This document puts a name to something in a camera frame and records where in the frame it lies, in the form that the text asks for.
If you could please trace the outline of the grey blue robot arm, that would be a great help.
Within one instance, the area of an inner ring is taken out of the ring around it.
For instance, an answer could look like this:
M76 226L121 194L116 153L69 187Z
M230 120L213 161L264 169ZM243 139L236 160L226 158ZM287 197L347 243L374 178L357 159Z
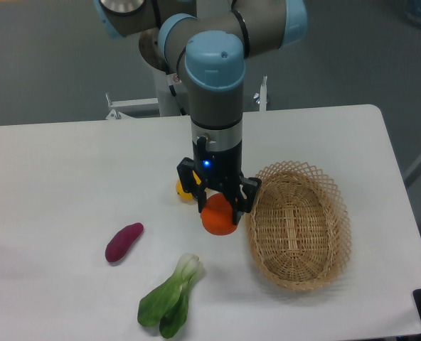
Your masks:
M252 210L261 182L242 167L245 61L301 40L303 1L232 1L229 12L198 18L194 1L96 1L111 36L158 28L161 56L188 93L193 157L177 167L183 190L204 208L223 194L233 224Z

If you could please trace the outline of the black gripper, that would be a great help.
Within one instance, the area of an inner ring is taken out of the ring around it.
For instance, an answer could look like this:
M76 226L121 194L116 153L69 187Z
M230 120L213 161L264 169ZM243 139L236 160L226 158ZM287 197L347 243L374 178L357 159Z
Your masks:
M192 194L199 213L207 203L207 189L224 193L231 206L232 223L238 225L243 214L252 211L261 187L260 179L243 175L242 144L224 151L213 151L211 140L201 136L192 145L193 158L184 158L177 166L184 192Z

